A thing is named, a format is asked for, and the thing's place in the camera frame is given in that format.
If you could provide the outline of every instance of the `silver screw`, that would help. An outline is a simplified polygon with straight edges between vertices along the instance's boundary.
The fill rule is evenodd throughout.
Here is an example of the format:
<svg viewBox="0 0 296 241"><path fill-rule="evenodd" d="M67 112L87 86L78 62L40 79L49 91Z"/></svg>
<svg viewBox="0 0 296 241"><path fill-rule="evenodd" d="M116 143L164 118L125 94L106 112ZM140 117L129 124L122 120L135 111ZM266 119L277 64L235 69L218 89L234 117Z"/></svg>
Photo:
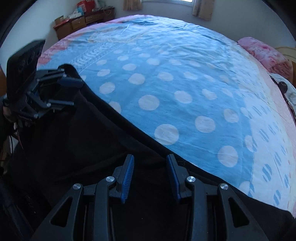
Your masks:
<svg viewBox="0 0 296 241"><path fill-rule="evenodd" d="M106 177L106 181L107 182L113 182L115 180L115 178L114 177L112 177L112 176L108 176L108 177Z"/></svg>
<svg viewBox="0 0 296 241"><path fill-rule="evenodd" d="M220 187L223 189L223 190L227 190L228 189L228 185L226 183L221 183L220 184Z"/></svg>
<svg viewBox="0 0 296 241"><path fill-rule="evenodd" d="M196 180L195 177L193 177L193 176L189 176L189 177L187 177L186 179L187 179L187 181L190 182L190 183L193 183L193 182L195 182L195 180Z"/></svg>
<svg viewBox="0 0 296 241"><path fill-rule="evenodd" d="M80 188L81 188L81 184L80 183L76 183L76 184L73 185L73 189L74 190L78 190Z"/></svg>

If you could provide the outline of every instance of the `curtain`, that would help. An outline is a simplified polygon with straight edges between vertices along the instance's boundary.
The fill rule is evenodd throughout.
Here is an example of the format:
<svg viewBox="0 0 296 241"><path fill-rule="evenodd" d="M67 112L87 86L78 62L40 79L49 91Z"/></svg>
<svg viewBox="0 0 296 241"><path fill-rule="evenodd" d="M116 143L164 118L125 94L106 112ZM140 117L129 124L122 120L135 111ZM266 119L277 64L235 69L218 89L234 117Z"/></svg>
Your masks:
<svg viewBox="0 0 296 241"><path fill-rule="evenodd" d="M142 0L124 0L123 10L141 10L142 9Z"/></svg>
<svg viewBox="0 0 296 241"><path fill-rule="evenodd" d="M192 15L210 21L215 0L194 0Z"/></svg>

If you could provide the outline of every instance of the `wall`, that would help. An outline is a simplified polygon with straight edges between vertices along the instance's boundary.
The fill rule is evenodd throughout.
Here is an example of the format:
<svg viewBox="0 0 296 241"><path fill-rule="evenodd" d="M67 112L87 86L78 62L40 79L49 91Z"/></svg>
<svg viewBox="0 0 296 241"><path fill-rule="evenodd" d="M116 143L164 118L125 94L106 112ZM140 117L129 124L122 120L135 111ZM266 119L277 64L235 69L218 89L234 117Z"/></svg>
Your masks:
<svg viewBox="0 0 296 241"><path fill-rule="evenodd" d="M296 42L279 16L262 0L215 0L211 21L192 15L192 6L155 1L144 1L141 11L123 11L123 0L107 0L115 6L116 17L148 14L180 19L222 33L237 41L252 36L272 47L295 47Z"/></svg>
<svg viewBox="0 0 296 241"><path fill-rule="evenodd" d="M0 65L6 73L8 58L35 39L46 39L44 51L58 39L54 20L71 14L80 0L37 0L16 22L0 48Z"/></svg>

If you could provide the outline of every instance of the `black cloth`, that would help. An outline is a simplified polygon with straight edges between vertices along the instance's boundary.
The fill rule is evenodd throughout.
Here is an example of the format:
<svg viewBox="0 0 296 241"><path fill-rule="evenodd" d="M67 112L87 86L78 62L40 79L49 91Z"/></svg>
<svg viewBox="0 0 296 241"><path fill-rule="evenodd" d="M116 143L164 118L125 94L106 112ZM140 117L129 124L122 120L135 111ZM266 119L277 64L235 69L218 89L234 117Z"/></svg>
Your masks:
<svg viewBox="0 0 296 241"><path fill-rule="evenodd" d="M175 204L166 170L166 156L172 152L118 114L87 85L60 95L71 96L76 109L51 113L24 129L24 151L18 145L10 162L14 185L40 193L53 207L74 183L97 183L122 165L127 154L133 154L135 169L128 200L114 211L117 240L183 240L187 207ZM202 182L224 182L175 157ZM294 221L289 212L233 189L270 241L287 233Z"/></svg>

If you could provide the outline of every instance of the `bed sheet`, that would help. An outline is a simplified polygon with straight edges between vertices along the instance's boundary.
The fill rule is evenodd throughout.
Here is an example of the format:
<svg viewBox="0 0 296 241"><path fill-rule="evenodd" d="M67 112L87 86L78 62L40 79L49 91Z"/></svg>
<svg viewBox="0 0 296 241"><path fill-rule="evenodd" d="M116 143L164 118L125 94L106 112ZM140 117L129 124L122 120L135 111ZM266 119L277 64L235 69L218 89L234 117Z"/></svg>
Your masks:
<svg viewBox="0 0 296 241"><path fill-rule="evenodd" d="M135 15L66 37L38 67L63 63L159 143L295 216L294 122L266 69L234 41L180 20Z"/></svg>

